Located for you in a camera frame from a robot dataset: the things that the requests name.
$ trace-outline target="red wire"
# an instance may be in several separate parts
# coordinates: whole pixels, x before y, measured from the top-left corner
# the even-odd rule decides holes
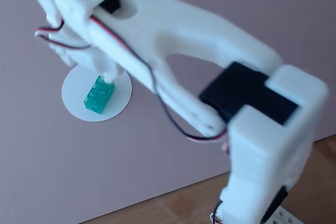
[[[85,47],[74,47],[74,46],[66,45],[66,44],[63,44],[61,42],[49,39],[48,36],[42,35],[42,34],[37,35],[37,37],[39,37],[39,38],[41,38],[41,39],[43,39],[43,40],[45,40],[45,41],[47,41],[51,44],[54,44],[54,45],[57,45],[57,46],[60,46],[60,47],[65,47],[65,48],[68,48],[68,49],[78,49],[78,50],[80,50],[80,49],[87,49],[87,48],[91,47],[90,45],[85,46]]]
[[[53,27],[39,27],[36,29],[36,32],[38,31],[48,31],[48,32],[58,32],[60,31],[64,26],[64,20],[61,19],[61,23],[59,25],[59,27],[53,28]]]
[[[106,31],[109,35],[111,35],[118,43],[120,43],[125,49],[127,49],[127,51],[130,51],[130,49],[128,48],[127,45],[125,45],[125,43],[118,37],[116,36],[114,33],[111,33],[111,31],[105,26],[103,25],[100,20],[98,20],[96,17],[91,16],[91,19],[98,25],[100,26],[100,28],[102,28],[104,31]]]

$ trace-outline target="green plastic block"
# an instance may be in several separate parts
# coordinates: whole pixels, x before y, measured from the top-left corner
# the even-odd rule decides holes
[[[108,84],[99,76],[84,100],[85,107],[88,110],[102,114],[114,90],[114,83]]]

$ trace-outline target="cardboard surface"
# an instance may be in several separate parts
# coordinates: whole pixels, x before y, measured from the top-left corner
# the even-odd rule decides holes
[[[230,19],[334,90],[334,0],[184,1]],[[71,116],[61,100],[69,69],[33,37],[45,14],[35,0],[0,4],[1,223],[79,223],[229,170],[219,145],[181,137],[155,96],[136,82],[115,119],[87,123]],[[172,57],[171,64],[194,93],[220,72],[188,57]],[[336,131],[334,98],[316,139]]]

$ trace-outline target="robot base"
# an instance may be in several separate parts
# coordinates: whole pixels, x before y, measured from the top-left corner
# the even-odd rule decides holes
[[[278,207],[266,224],[303,224],[303,222],[282,207]]]
[[[90,92],[98,74],[81,66],[73,68],[64,80],[62,99],[67,110],[75,117],[88,122],[101,122],[120,114],[132,95],[132,82],[125,71],[114,81],[115,91],[102,114],[88,110],[84,99]]]

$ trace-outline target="black wire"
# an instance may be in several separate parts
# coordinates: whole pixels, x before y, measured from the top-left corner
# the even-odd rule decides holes
[[[159,93],[159,90],[158,90],[157,79],[155,77],[153,68],[144,59],[142,59],[120,35],[118,35],[114,30],[112,30],[112,28],[110,28],[108,25],[106,25],[104,22],[102,22],[99,18],[97,18],[94,15],[92,15],[91,18],[93,19],[93,21],[97,22],[98,24],[103,26],[105,29],[107,29],[110,33],[112,33],[114,36],[116,36],[129,49],[129,51],[148,68],[148,70],[150,72],[150,75],[151,75],[151,78],[152,78],[152,81],[153,81],[154,92],[155,92],[157,98],[159,99],[165,114],[167,115],[169,120],[173,123],[173,125],[178,129],[178,131],[180,133],[182,133],[184,136],[186,136],[188,138],[191,138],[193,140],[199,140],[199,141],[216,140],[216,139],[219,139],[220,137],[222,137],[223,135],[225,135],[226,129],[224,129],[221,133],[219,133],[218,135],[213,136],[213,137],[195,136],[195,135],[191,135],[191,134],[185,132],[184,129],[182,129],[181,126],[179,126],[179,124],[174,120],[174,118],[172,117],[171,113],[168,110],[167,105],[163,101],[163,99],[162,99],[162,97]]]
[[[219,206],[223,203],[223,201],[219,201],[214,209],[213,215],[212,215],[212,224],[216,224],[216,213],[219,208]]]
[[[49,26],[43,26],[43,27],[39,27],[37,30],[41,30],[41,31],[60,31],[63,28],[64,23],[65,22],[62,19],[59,27],[53,28],[53,27],[49,27]]]

